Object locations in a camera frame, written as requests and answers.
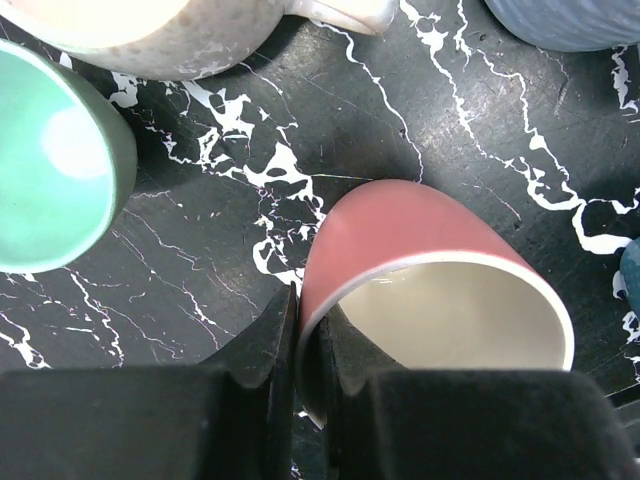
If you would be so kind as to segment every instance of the mug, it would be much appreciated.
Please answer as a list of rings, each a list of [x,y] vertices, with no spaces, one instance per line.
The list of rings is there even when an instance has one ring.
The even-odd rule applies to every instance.
[[[0,15],[93,65],[193,80],[244,60],[283,15],[376,34],[389,27],[397,7],[398,0],[0,0]]]
[[[312,332],[336,305],[408,368],[569,370],[573,362],[571,320],[553,288],[473,213],[413,182],[356,188],[313,241],[295,378],[316,421],[314,379],[302,372],[314,362]]]
[[[85,253],[133,190],[136,142],[75,72],[0,41],[0,272],[38,273]]]
[[[561,52],[606,50],[640,42],[640,0],[486,0],[525,42]]]

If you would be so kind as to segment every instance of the black marble surface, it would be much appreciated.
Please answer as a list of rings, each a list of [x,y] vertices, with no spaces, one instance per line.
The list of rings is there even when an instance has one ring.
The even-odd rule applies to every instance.
[[[621,247],[640,235],[637,49],[544,52],[481,0],[409,1],[382,38],[285,18],[243,65],[185,84],[90,67],[2,21],[118,106],[140,170],[81,260],[0,274],[0,367],[198,362],[299,281],[342,195],[404,178],[469,207],[557,289],[576,370],[606,392],[638,381],[640,326],[616,298]],[[321,478],[304,416],[294,462]]]

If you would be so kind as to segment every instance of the mint green cup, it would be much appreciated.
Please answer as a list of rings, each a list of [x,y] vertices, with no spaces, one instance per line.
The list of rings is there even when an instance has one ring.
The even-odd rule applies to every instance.
[[[136,143],[75,72],[0,41],[0,272],[62,267],[109,229],[135,184]]]

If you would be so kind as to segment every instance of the mug handle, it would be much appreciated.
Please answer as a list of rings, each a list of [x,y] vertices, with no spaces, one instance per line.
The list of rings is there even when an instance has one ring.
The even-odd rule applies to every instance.
[[[287,15],[299,15],[366,35],[385,32],[399,0],[289,0]]]

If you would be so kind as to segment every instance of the bowl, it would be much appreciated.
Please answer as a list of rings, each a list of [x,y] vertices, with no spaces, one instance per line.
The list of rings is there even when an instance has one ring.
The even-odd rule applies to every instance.
[[[356,188],[329,212],[307,260],[296,388],[321,424],[303,372],[309,339],[335,305],[395,361],[415,369],[569,370],[574,335],[553,288],[496,232],[433,188]]]
[[[75,72],[0,41],[0,271],[37,273],[89,250],[135,184],[136,143]]]

